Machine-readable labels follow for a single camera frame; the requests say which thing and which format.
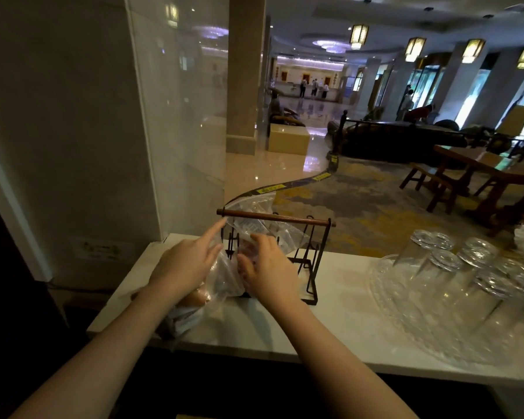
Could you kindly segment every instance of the sticker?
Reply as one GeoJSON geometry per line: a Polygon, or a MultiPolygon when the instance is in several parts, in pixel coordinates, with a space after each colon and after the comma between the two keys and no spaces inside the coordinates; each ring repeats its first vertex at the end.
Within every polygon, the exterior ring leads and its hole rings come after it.
{"type": "Polygon", "coordinates": [[[136,261],[136,250],[130,242],[82,237],[70,237],[70,242],[74,256],[78,259],[121,261],[130,264],[136,261]]]}
{"type": "Polygon", "coordinates": [[[328,172],[324,172],[323,174],[320,174],[320,175],[317,175],[317,176],[314,176],[313,179],[315,181],[321,181],[322,179],[326,179],[327,177],[329,176],[332,176],[332,174],[328,173],[328,172]]]}
{"type": "Polygon", "coordinates": [[[275,191],[277,189],[282,189],[285,187],[286,186],[283,184],[272,185],[271,187],[264,187],[264,188],[257,189],[256,192],[259,194],[271,193],[272,191],[275,191]]]}

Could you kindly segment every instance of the wooden rod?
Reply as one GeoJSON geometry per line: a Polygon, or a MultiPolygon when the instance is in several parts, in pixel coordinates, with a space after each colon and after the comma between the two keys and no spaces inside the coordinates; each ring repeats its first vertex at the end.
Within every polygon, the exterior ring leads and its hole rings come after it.
{"type": "MultiPolygon", "coordinates": [[[[328,221],[319,219],[303,219],[293,216],[281,216],[279,214],[240,212],[238,210],[217,209],[220,216],[244,217],[247,219],[262,219],[265,221],[302,223],[303,225],[328,226],[328,221]]],[[[336,227],[336,222],[332,222],[332,227],[336,227]]]]}

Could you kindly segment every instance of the carpet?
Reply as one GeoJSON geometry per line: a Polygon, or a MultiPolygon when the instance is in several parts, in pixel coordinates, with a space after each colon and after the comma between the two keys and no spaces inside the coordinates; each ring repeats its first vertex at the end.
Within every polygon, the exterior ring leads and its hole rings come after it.
{"type": "MultiPolygon", "coordinates": [[[[399,253],[415,229],[440,231],[451,236],[457,246],[470,236],[486,239],[507,256],[512,247],[512,235],[500,232],[495,238],[486,236],[487,229],[464,215],[474,209],[488,188],[479,198],[458,197],[451,215],[444,212],[445,204],[438,204],[433,213],[425,209],[433,194],[426,188],[414,190],[415,182],[405,189],[400,183],[410,171],[409,166],[381,161],[340,157],[335,174],[320,182],[278,190],[274,211],[288,216],[317,219],[332,218],[337,226],[332,228],[326,251],[384,257],[399,253]]],[[[447,171],[458,177],[463,171],[447,171]]],[[[486,180],[487,175],[475,173],[470,183],[473,193],[486,180]]],[[[512,204],[524,195],[523,185],[510,185],[501,198],[500,205],[512,204]]],[[[322,230],[317,228],[316,239],[322,230]]]]}

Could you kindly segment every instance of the white countertop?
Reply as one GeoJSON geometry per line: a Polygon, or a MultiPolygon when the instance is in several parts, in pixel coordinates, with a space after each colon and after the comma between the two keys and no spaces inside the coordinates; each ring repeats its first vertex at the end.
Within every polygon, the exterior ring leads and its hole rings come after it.
{"type": "MultiPolygon", "coordinates": [[[[130,293],[147,284],[161,254],[181,239],[171,234],[151,243],[100,311],[88,332],[102,331],[130,303],[130,293]]],[[[369,292],[367,271],[376,258],[324,252],[316,277],[318,304],[314,314],[375,372],[453,379],[524,387],[524,326],[517,329],[514,361],[505,366],[474,365],[460,369],[418,348],[378,309],[369,292]]],[[[153,345],[168,346],[154,336],[153,345]]],[[[254,299],[228,299],[207,319],[186,333],[177,349],[258,359],[299,361],[273,317],[254,299]]]]}

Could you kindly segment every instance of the bench leg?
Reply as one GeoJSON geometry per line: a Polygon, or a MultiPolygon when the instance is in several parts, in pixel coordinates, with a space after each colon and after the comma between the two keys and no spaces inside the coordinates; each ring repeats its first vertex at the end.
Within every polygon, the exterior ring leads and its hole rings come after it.
{"type": "Polygon", "coordinates": [[[477,197],[480,195],[487,187],[489,187],[493,182],[495,182],[493,179],[489,178],[487,182],[485,182],[473,195],[474,197],[477,197]]]}
{"type": "Polygon", "coordinates": [[[419,180],[417,181],[417,184],[415,185],[415,190],[419,191],[421,189],[421,185],[423,185],[423,181],[425,180],[426,175],[424,173],[421,174],[419,177],[419,180]]]}
{"type": "Polygon", "coordinates": [[[417,173],[417,169],[413,168],[410,173],[407,174],[406,178],[403,180],[402,184],[400,185],[400,189],[404,189],[404,187],[407,185],[407,183],[410,181],[411,178],[417,173]]]}
{"type": "Polygon", "coordinates": [[[446,191],[446,189],[447,189],[447,187],[445,187],[444,185],[441,185],[441,186],[439,187],[439,189],[438,189],[437,192],[435,193],[435,196],[433,197],[433,200],[431,200],[431,202],[430,202],[429,205],[427,206],[427,211],[428,211],[429,213],[431,213],[431,212],[435,209],[437,203],[438,203],[439,200],[441,199],[441,197],[442,197],[442,195],[444,194],[444,192],[446,191]]]}
{"type": "Polygon", "coordinates": [[[456,197],[458,197],[458,191],[456,191],[456,189],[453,189],[450,192],[450,196],[448,197],[448,201],[447,201],[447,209],[445,210],[447,214],[452,213],[454,204],[456,204],[456,197]]]}

